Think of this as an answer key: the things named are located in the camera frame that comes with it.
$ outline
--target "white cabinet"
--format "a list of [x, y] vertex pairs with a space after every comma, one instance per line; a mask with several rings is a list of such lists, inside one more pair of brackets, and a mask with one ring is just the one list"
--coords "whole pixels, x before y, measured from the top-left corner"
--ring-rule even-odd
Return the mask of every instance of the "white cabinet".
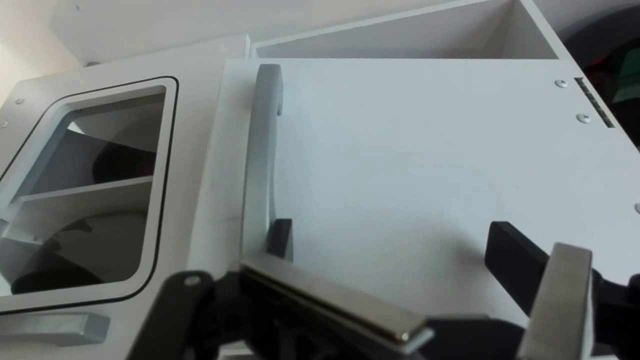
[[[246, 48], [243, 35], [223, 38], [16, 86], [0, 110], [0, 338], [62, 344], [37, 323], [86, 323], [68, 318], [73, 311], [109, 321], [105, 338], [86, 341], [132, 340], [145, 316], [140, 304], [148, 307], [166, 276], [195, 268], [189, 229], [220, 74]], [[225, 270], [220, 251], [208, 259], [213, 276]], [[128, 348], [96, 352], [124, 358]], [[3, 354], [24, 348], [5, 344]]]
[[[471, 7], [499, 24], [466, 33], [501, 35], [497, 53], [444, 48], [455, 42], [420, 48], [415, 33], [450, 35], [431, 24], [477, 22], [461, 15]], [[209, 203], [242, 202], [242, 182], [220, 173], [242, 179], [243, 98], [258, 67], [278, 64], [283, 107], [273, 205], [278, 217], [294, 220], [297, 265], [418, 313], [520, 323], [526, 316], [482, 264], [495, 220], [516, 224], [544, 250], [554, 241], [593, 250], [605, 276], [634, 274], [637, 150], [538, 22], [530, 1], [473, 1], [256, 43], [253, 59], [225, 65], [209, 147], [216, 161], [205, 170]], [[513, 32], [499, 26], [530, 30], [510, 42]], [[223, 221], [239, 217], [239, 205], [208, 209], [197, 215], [239, 237]]]

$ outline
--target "metal rod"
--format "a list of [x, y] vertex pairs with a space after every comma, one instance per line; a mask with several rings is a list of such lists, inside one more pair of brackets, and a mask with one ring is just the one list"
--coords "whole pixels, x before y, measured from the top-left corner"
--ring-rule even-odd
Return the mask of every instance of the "metal rod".
[[263, 64], [258, 69], [253, 104], [247, 131], [243, 208], [242, 208], [242, 254], [258, 254], [266, 248], [266, 235], [273, 220], [273, 156], [275, 118], [282, 105], [282, 69]]
[[517, 358], [584, 358], [589, 283], [591, 251], [555, 243], [545, 264]]

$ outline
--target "rectangular window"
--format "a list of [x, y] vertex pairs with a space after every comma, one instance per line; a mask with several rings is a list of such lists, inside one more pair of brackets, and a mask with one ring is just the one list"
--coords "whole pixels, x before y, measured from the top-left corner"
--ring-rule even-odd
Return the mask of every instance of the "rectangular window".
[[[47, 110], [30, 139], [40, 147], [20, 152], [20, 182], [3, 194], [0, 299], [150, 274], [162, 214], [151, 196], [163, 188], [171, 105], [173, 88], [134, 86]], [[65, 298], [96, 299], [86, 294]]]

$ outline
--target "white wall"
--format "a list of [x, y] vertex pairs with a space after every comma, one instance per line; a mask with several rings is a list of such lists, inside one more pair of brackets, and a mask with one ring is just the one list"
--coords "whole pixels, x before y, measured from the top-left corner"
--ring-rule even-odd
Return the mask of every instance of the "white wall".
[[[105, 61], [203, 38], [263, 40], [451, 0], [59, 0], [51, 26], [83, 61]], [[640, 0], [536, 0], [550, 24], [574, 24]]]
[[75, 67], [49, 30], [56, 0], [0, 0], [0, 104], [24, 78]]

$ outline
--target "white shelf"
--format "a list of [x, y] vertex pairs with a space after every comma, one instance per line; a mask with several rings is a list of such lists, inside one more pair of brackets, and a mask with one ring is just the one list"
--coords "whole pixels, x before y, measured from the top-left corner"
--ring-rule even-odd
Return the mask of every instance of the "white shelf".
[[17, 202], [40, 202], [40, 200], [47, 200], [47, 197], [75, 196], [75, 194], [83, 194], [83, 192], [103, 192], [103, 190], [112, 190], [112, 188], [150, 184], [151, 179], [154, 179], [154, 175], [142, 175], [142, 177], [128, 177], [128, 179], [117, 179], [117, 182], [65, 188], [65, 190], [56, 190], [56, 192], [40, 192], [40, 194], [20, 196]]
[[45, 239], [64, 226], [105, 212], [148, 209], [151, 175], [20, 196], [7, 237]]

